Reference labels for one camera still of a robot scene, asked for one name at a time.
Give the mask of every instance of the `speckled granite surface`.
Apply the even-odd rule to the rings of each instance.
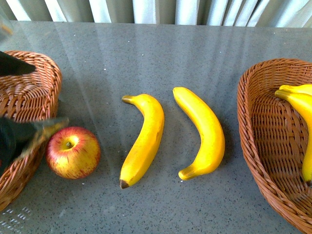
[[[272,58],[312,61],[311,29],[13,22],[0,50],[46,54],[61,68],[59,116],[93,131],[101,144],[96,171],[58,177],[45,160],[0,215],[0,233],[300,233],[259,192],[242,155],[236,113],[240,76]],[[181,181],[200,138],[172,96],[186,86],[215,111],[226,154],[210,175]],[[119,172],[143,123],[123,95],[149,93],[165,112],[151,167],[131,188]]]

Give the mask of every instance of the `banana tip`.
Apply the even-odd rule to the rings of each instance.
[[[312,181],[311,181],[311,180],[308,180],[308,181],[307,181],[307,185],[308,185],[310,188],[312,188]]]
[[[187,90],[187,88],[183,87],[183,86],[177,86],[177,87],[174,87],[172,89],[172,92],[175,93],[175,92],[178,92],[179,90]]]
[[[287,85],[287,84],[283,84],[279,87],[279,90],[283,90],[283,89],[289,89],[291,88],[292,86],[291,85]]]
[[[119,181],[119,186],[120,186],[121,189],[125,189],[125,188],[129,187],[129,184],[126,181],[124,181],[123,179],[121,179]]]

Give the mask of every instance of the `artificial fruit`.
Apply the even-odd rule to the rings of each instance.
[[[193,163],[179,171],[182,180],[213,172],[221,163],[225,151],[225,138],[221,124],[212,109],[195,93],[185,87],[173,89],[180,108],[196,126],[201,145]]]
[[[78,179],[88,176],[100,160],[96,136],[82,127],[66,127],[55,133],[46,147],[46,161],[57,175]]]
[[[282,85],[275,91],[275,96],[286,100],[303,117],[308,126],[309,139],[302,163],[302,175],[305,182],[312,186],[312,94],[311,85]]]
[[[162,138],[165,115],[158,100],[149,94],[126,95],[122,101],[136,106],[144,116],[139,136],[120,171],[119,185],[125,189],[137,183],[154,160]]]

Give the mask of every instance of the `red apple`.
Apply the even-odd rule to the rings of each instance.
[[[46,160],[57,175],[67,179],[84,178],[97,167],[100,146],[96,136],[82,127],[66,127],[51,136]]]

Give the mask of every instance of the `banana bunch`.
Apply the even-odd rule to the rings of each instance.
[[[312,134],[312,84],[299,86],[282,85],[275,96],[286,100],[304,118],[309,135]],[[302,164],[302,174],[306,183],[312,186],[312,137],[309,137]]]

